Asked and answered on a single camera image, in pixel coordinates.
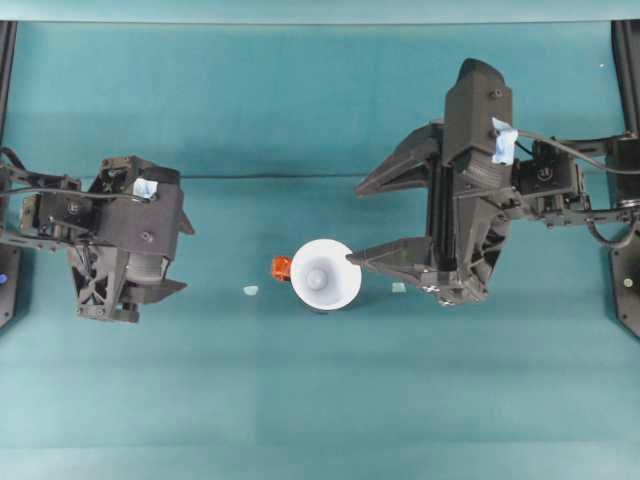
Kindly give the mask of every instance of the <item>small blue object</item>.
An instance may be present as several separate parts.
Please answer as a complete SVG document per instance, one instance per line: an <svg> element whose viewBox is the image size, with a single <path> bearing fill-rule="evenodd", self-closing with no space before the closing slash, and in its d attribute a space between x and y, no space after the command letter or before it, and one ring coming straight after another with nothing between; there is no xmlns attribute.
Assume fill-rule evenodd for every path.
<svg viewBox="0 0 640 480"><path fill-rule="evenodd" d="M493 156L493 163L501 165L513 164L513 157L515 155L515 143L518 140L518 130L513 128L507 122L493 119L493 128L498 131L498 138L496 138L496 154Z"/></svg>

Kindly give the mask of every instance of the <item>black cable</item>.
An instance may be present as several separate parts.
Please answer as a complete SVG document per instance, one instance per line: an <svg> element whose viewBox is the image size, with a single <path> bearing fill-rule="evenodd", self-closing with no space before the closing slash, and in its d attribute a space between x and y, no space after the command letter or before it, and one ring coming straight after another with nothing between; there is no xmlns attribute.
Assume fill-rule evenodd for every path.
<svg viewBox="0 0 640 480"><path fill-rule="evenodd" d="M7 197L9 195L17 195L20 193L62 193L64 195L75 195L77 197L95 198L104 200L106 198L126 198L140 203L149 203L152 198L140 197L138 195L132 195L130 193L93 193L83 192L80 190L65 190L64 188L49 188L49 187L24 187L15 188L13 190L0 191L0 197Z"/></svg>
<svg viewBox="0 0 640 480"><path fill-rule="evenodd" d="M634 216L633 222L631 222L631 225L629 226L629 230L620 240L609 240L608 238L604 238L602 236L602 234L596 228L596 224L593 220L587 219L587 228L589 229L589 233L591 233L591 236L593 236L593 238L595 238L598 243L608 248L623 248L629 245L629 243L631 243L631 240L633 239L633 235L636 232L636 228L638 228L638 225L640 225L639 217Z"/></svg>
<svg viewBox="0 0 640 480"><path fill-rule="evenodd" d="M520 150L522 150L525 153L528 153L533 157L533 152L529 150L527 147L525 147L524 145L522 145L520 142L516 141L516 145L518 146L518 148L520 148Z"/></svg>
<svg viewBox="0 0 640 480"><path fill-rule="evenodd" d="M552 138L549 137L545 137L544 135L540 135L538 133L534 133L534 132L527 132L526 130L520 130L518 129L518 135L520 135L521 137L525 137L525 138L530 138L532 140L537 140L539 142L544 142L547 143L553 147L556 147L558 150L562 150L563 152L568 153L569 155L572 155L576 158L580 158L582 160L584 160L585 162L587 162L590 165L593 165L594 167L600 169L600 170L604 170L605 172L610 172L610 173L615 173L617 175L640 175L640 169L638 170L620 170L619 168L614 168L614 167L610 167L608 165L605 165L602 162L599 162L598 160L594 159L593 157L590 157L589 155L585 155L582 152L579 152L578 150L568 147L565 144L558 142L557 140L554 140Z"/></svg>

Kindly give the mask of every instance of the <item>small white object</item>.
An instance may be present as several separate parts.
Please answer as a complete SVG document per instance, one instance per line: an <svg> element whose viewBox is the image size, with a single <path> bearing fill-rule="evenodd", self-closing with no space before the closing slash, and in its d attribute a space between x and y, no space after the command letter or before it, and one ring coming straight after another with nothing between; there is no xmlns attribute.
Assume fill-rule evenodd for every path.
<svg viewBox="0 0 640 480"><path fill-rule="evenodd" d="M133 194L142 198L151 198L158 190L158 182L153 180L145 180L142 177L136 178L133 182Z"/></svg>
<svg viewBox="0 0 640 480"><path fill-rule="evenodd" d="M500 165L512 165L513 157L516 154L518 130L495 117L492 118L492 121L493 128L498 132L498 138L496 138L496 153L491 161Z"/></svg>
<svg viewBox="0 0 640 480"><path fill-rule="evenodd" d="M391 284L392 293L407 293L407 286L403 282L393 282Z"/></svg>
<svg viewBox="0 0 640 480"><path fill-rule="evenodd" d="M257 285L247 285L242 290L244 291L245 295L249 297L255 297L258 294L258 290L260 290L260 287L258 287Z"/></svg>
<svg viewBox="0 0 640 480"><path fill-rule="evenodd" d="M300 299L316 310L345 307L360 292L362 271L346 256L351 250L330 239L313 240L291 260L291 285Z"/></svg>

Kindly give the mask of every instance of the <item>teal background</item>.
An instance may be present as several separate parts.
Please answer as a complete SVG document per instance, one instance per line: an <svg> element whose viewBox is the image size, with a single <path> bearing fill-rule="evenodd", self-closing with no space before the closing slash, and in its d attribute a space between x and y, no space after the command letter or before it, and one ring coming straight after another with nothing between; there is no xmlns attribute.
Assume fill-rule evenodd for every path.
<svg viewBox="0 0 640 480"><path fill-rule="evenodd" d="M364 174L443 115L470 56L503 72L522 128L623 129L606 22L35 23L20 25L16 48L6 141L32 168L72 175L132 152L186 175Z"/></svg>
<svg viewBox="0 0 640 480"><path fill-rule="evenodd" d="M481 305L365 273L318 315L269 277L314 238L424 230L424 191L352 190L471 55L505 74L518 126L623 128L605 22L22 24L5 143L51 172L181 168L197 235L170 270L189 287L138 325L76 319L64 255L27 252L0 331L0 478L638 478L640 342L584 229L515 224Z"/></svg>

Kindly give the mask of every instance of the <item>orange object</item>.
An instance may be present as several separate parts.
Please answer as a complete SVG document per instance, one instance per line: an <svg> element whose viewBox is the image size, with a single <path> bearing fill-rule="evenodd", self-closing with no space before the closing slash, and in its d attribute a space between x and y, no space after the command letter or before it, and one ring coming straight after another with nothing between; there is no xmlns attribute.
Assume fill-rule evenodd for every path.
<svg viewBox="0 0 640 480"><path fill-rule="evenodd" d="M291 259L289 257L274 257L271 261L271 276L279 282L290 282Z"/></svg>

